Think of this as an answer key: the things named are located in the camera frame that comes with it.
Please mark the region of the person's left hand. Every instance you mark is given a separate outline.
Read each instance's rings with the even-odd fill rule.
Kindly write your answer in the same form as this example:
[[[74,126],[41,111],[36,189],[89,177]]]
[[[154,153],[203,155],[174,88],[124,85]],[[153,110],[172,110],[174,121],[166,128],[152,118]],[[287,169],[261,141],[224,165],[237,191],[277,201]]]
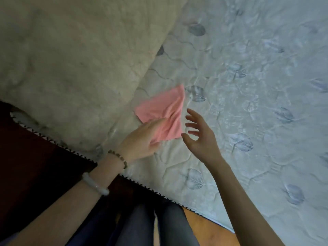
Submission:
[[[159,141],[158,146],[149,146],[144,133],[144,124],[142,124],[122,141],[115,152],[120,154],[129,164],[137,159],[153,155],[160,145],[161,142]]]

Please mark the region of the person's right hand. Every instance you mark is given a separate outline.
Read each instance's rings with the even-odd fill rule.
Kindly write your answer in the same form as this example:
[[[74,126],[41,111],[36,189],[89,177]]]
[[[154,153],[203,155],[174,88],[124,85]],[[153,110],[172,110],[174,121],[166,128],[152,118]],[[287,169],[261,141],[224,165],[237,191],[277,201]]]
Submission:
[[[188,123],[203,124],[203,129],[188,130],[186,133],[191,139],[197,141],[196,153],[193,155],[204,163],[209,170],[226,164],[219,150],[215,134],[204,118],[190,108],[187,108],[187,113],[185,118],[189,121]]]

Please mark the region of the pink cloth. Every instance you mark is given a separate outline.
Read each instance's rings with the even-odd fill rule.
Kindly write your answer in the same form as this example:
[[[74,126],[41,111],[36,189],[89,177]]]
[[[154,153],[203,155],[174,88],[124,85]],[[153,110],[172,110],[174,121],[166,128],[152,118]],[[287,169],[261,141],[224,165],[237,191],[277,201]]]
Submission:
[[[183,84],[181,84],[142,102],[134,108],[135,115],[142,123],[166,118],[165,122],[154,134],[152,142],[157,143],[181,137],[181,115],[184,99],[185,89]]]

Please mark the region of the person's right forearm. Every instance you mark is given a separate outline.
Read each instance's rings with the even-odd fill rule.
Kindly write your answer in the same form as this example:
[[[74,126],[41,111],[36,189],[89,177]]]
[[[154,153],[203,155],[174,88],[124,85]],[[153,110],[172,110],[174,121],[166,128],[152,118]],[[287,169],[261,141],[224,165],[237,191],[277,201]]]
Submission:
[[[230,166],[222,158],[205,165],[215,180],[240,246],[285,246],[248,197]]]

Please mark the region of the person's left forearm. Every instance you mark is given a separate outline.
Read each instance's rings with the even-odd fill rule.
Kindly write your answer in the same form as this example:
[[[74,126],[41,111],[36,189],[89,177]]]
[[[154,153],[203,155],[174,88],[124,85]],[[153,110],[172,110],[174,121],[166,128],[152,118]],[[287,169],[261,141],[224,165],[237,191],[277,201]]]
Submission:
[[[118,153],[109,153],[89,176],[108,188],[127,166]],[[101,197],[80,180],[5,246],[65,246]]]

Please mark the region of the leaf-patterned quilted mattress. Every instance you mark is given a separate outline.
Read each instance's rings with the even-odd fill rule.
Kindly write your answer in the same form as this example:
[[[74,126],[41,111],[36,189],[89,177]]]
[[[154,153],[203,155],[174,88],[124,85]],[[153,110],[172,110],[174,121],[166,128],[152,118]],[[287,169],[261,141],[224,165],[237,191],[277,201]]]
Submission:
[[[223,157],[286,246],[328,246],[328,0],[187,0],[134,95],[94,151],[25,112],[30,132],[98,163],[141,124],[133,109],[183,84]]]

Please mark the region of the pale jade bangle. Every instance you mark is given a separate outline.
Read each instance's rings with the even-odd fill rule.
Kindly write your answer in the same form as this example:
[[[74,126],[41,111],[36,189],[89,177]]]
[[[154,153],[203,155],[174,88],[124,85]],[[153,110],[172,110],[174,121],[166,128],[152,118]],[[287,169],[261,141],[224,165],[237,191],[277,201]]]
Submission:
[[[84,172],[82,174],[82,180],[85,182],[89,187],[96,190],[102,196],[108,196],[110,191],[108,188],[104,188],[100,186],[97,182],[95,182],[90,176],[88,172]]]

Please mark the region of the dark grey trousers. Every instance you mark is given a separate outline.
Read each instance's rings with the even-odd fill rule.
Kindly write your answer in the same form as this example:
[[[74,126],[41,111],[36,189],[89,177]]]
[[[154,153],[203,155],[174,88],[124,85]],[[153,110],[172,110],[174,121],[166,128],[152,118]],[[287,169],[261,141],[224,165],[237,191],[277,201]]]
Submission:
[[[137,202],[116,223],[118,207],[99,201],[65,246],[200,246],[183,208],[165,198]]]

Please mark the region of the beige blanket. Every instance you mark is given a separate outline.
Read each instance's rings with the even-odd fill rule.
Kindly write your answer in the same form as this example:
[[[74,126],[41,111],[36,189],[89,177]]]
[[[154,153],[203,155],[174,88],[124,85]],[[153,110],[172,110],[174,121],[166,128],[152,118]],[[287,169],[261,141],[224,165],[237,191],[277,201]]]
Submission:
[[[0,0],[0,101],[94,151],[187,0]]]

